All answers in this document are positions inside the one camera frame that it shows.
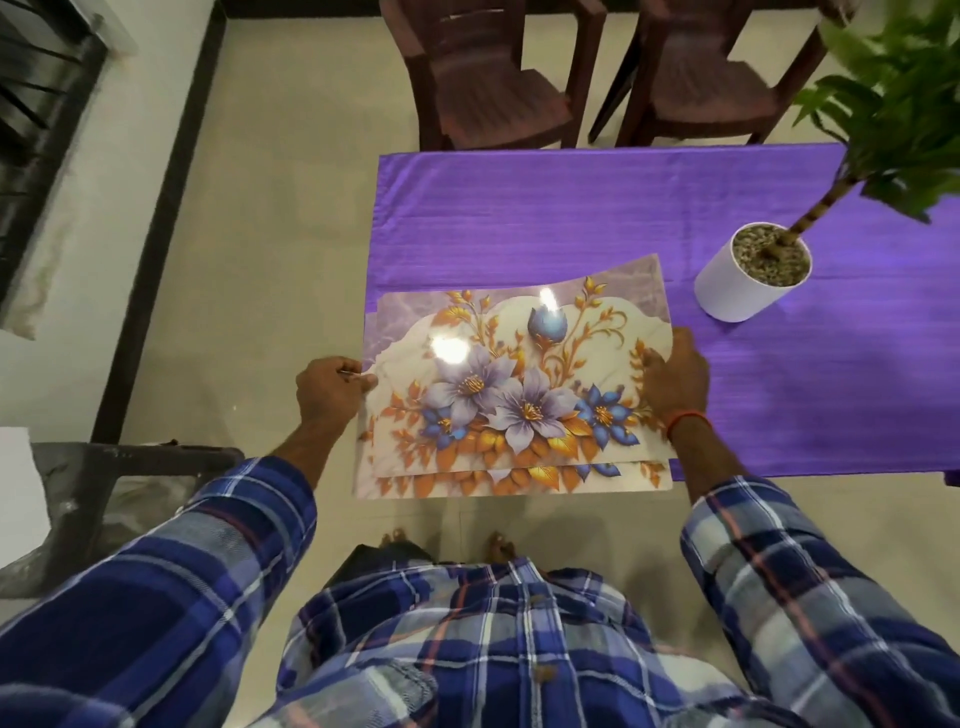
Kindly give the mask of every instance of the printed flower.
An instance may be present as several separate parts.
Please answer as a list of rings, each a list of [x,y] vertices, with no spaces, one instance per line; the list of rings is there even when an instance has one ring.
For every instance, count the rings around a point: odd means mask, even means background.
[[[507,445],[519,453],[527,449],[534,433],[543,437],[565,437],[560,418],[573,411],[577,396],[569,389],[550,389],[542,370],[526,370],[523,383],[510,378],[496,391],[496,408],[487,415],[490,427],[506,435]]]
[[[527,330],[534,341],[559,344],[566,336],[566,314],[559,308],[550,310],[545,305],[533,308],[527,320]]]
[[[577,402],[580,419],[593,428],[593,439],[600,449],[607,446],[613,437],[620,445],[637,445],[639,440],[633,432],[627,432],[624,421],[631,411],[620,404],[620,392],[600,393],[597,385],[590,386],[587,398]]]
[[[451,364],[436,359],[439,381],[427,387],[423,401],[433,409],[450,408],[454,428],[468,425],[477,412],[493,412],[493,388],[503,384],[514,372],[516,362],[506,356],[492,358],[486,347],[475,346],[467,360]]]
[[[420,431],[423,437],[437,441],[437,449],[447,449],[457,440],[463,440],[467,435],[466,427],[454,428],[450,421],[450,408],[424,409],[423,418],[426,420],[426,427]]]
[[[577,469],[577,474],[580,476],[580,479],[585,482],[587,481],[587,476],[590,474],[590,468],[593,468],[604,477],[617,477],[620,475],[620,469],[613,463],[593,463],[592,465],[574,465],[573,467]]]

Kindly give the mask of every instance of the potted plant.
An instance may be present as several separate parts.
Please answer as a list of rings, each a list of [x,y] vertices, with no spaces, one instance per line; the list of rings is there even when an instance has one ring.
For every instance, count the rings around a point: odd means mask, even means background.
[[[960,194],[960,0],[936,0],[926,15],[911,5],[888,0],[875,36],[822,21],[850,76],[826,76],[794,106],[797,122],[809,117],[846,153],[827,194],[790,228],[744,226],[701,271],[694,290],[710,316],[744,321],[809,278],[801,235],[859,184],[863,197],[928,224],[941,196]]]

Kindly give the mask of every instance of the red thread bracelet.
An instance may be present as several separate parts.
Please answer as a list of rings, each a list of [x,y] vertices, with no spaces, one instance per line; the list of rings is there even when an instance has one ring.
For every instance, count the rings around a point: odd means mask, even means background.
[[[710,429],[713,429],[713,423],[709,420],[707,415],[703,412],[696,409],[685,409],[682,412],[677,412],[674,415],[670,416],[670,419],[666,421],[666,439],[670,440],[670,434],[673,432],[673,428],[677,426],[677,423],[682,420],[684,417],[699,417]]]

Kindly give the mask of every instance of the pebbles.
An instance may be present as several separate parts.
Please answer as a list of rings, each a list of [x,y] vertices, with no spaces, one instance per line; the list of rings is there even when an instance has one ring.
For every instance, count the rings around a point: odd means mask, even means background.
[[[780,229],[772,225],[750,226],[733,239],[733,257],[754,280],[777,287],[796,285],[810,271],[810,259],[802,246],[780,247],[783,251],[781,260],[760,254],[779,235]]]

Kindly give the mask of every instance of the purple flower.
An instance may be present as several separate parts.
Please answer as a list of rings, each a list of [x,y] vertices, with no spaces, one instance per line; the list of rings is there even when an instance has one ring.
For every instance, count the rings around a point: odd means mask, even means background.
[[[454,427],[450,421],[450,408],[442,409],[424,409],[423,418],[426,420],[426,427],[420,431],[423,437],[437,441],[437,449],[447,449],[458,440],[463,440],[467,435],[466,427]]]
[[[485,347],[475,346],[466,361],[458,364],[437,359],[439,381],[427,387],[424,403],[433,409],[450,408],[454,428],[469,425],[477,412],[493,412],[493,388],[514,372],[516,362],[506,356],[492,358]]]
[[[534,433],[543,437],[565,437],[560,418],[573,411],[577,396],[569,389],[550,389],[550,381],[540,369],[532,367],[523,375],[523,383],[511,378],[497,392],[496,409],[487,415],[490,427],[504,432],[514,453],[526,449]]]
[[[593,438],[600,449],[607,446],[613,437],[620,445],[637,445],[639,440],[633,432],[627,432],[624,422],[630,417],[629,408],[620,404],[620,392],[600,394],[597,385],[590,386],[587,398],[577,402],[580,419],[593,428]]]

